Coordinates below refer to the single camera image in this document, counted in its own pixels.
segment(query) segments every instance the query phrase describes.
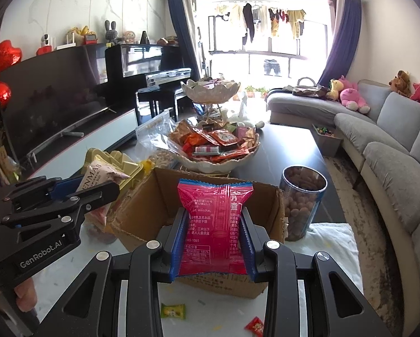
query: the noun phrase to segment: window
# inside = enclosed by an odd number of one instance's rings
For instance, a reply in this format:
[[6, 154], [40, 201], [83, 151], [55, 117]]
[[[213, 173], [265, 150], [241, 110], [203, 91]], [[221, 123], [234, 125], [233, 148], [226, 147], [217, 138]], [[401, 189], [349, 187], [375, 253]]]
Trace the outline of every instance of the window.
[[[250, 2], [254, 5], [286, 6], [289, 10], [304, 9], [303, 34], [294, 39], [291, 25], [280, 20], [278, 36], [250, 34], [243, 46], [243, 37], [234, 36], [227, 15], [216, 16], [219, 5]], [[284, 87], [296, 85], [302, 77], [318, 81], [324, 70], [331, 44], [329, 0], [196, 0], [197, 20], [204, 46], [209, 47], [210, 75], [240, 81], [242, 86]]]

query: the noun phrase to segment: television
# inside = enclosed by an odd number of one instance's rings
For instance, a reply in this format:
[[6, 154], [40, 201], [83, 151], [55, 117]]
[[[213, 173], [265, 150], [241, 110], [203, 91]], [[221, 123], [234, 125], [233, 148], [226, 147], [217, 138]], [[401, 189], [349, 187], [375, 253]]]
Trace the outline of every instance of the television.
[[107, 81], [105, 49], [105, 44], [65, 48], [1, 72], [0, 81], [12, 91], [2, 116], [15, 160], [106, 109], [98, 96]]

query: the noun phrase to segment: tv stand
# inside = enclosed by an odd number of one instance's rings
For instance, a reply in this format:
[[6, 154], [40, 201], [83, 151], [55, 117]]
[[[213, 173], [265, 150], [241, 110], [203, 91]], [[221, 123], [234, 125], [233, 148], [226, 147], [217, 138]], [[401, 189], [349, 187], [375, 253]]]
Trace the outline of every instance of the tv stand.
[[27, 156], [28, 164], [22, 177], [68, 178], [83, 166], [89, 148], [107, 151], [132, 138], [138, 126], [135, 109], [125, 105], [112, 107], [93, 116], [47, 144], [36, 154]]

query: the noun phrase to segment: human hand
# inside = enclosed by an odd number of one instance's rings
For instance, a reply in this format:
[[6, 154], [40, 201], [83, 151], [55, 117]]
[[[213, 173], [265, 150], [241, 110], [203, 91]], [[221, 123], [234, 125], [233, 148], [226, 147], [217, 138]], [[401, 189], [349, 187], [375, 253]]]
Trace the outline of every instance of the human hand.
[[38, 301], [34, 280], [29, 278], [16, 286], [14, 290], [17, 295], [16, 304], [18, 305], [18, 308], [22, 312], [31, 311]]

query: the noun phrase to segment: yellow egg carton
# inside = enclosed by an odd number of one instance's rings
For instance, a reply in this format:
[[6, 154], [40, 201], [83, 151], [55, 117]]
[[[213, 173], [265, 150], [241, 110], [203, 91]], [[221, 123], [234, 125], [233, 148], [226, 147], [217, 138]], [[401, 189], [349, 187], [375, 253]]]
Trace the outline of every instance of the yellow egg carton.
[[86, 173], [88, 166], [96, 156], [100, 156], [105, 162], [113, 165], [117, 170], [130, 176], [129, 179], [120, 183], [118, 199], [120, 199], [128, 189], [133, 187], [135, 182], [138, 182], [144, 176], [143, 165], [141, 163], [133, 162], [132, 159], [125, 153], [121, 153], [120, 151], [112, 151], [111, 153], [108, 153], [101, 151], [98, 148], [90, 148], [87, 151], [87, 154], [85, 155], [85, 162], [80, 170], [80, 173]]

